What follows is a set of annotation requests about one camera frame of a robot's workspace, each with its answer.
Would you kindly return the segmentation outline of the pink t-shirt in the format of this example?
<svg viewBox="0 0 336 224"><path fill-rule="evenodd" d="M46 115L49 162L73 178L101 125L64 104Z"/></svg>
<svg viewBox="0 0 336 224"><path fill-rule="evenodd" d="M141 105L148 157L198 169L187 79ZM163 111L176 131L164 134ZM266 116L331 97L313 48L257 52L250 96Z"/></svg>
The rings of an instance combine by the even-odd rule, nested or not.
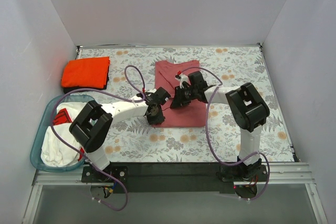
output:
<svg viewBox="0 0 336 224"><path fill-rule="evenodd" d="M155 63L155 88L162 87L172 97L175 95L175 87L179 82L175 79L175 75L179 71L183 71L188 75L194 71L191 67L198 67L199 61L192 60L183 63L170 63L166 60ZM197 100L193 100L189 105L171 109L172 100L166 102L162 106L165 120L163 123L154 125L155 128L167 127L204 127L206 121L206 105Z"/></svg>

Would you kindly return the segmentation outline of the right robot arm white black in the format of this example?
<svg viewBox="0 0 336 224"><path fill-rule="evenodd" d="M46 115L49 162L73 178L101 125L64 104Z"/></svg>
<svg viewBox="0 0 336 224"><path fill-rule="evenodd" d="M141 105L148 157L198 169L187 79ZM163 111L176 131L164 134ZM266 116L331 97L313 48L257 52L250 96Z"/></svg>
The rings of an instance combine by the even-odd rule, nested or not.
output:
<svg viewBox="0 0 336 224"><path fill-rule="evenodd" d="M248 82L240 87L225 87L222 83L209 85L200 71L189 75L181 71L175 75L179 85L175 87L175 95L171 109L187 106L193 100L207 104L206 114L211 103L229 105L236 124L240 128L240 151L237 162L225 163L219 159L212 147L208 123L205 123L206 139L214 158L229 169L228 177L240 177L248 181L261 169L260 135L262 126L270 116L270 110L255 86Z"/></svg>

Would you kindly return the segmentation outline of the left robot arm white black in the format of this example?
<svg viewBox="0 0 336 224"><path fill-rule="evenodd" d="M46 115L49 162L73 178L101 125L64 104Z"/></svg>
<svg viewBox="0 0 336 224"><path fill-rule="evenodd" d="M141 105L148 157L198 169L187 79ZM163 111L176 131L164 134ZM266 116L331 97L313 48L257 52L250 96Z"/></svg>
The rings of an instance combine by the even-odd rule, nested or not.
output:
<svg viewBox="0 0 336 224"><path fill-rule="evenodd" d="M111 178L110 161L103 144L110 127L131 118L144 116L150 125L164 122L162 106L171 95L162 87L144 94L137 94L129 101L98 104L89 101L69 127L69 132L86 152L87 159L95 166L93 175L100 182Z"/></svg>

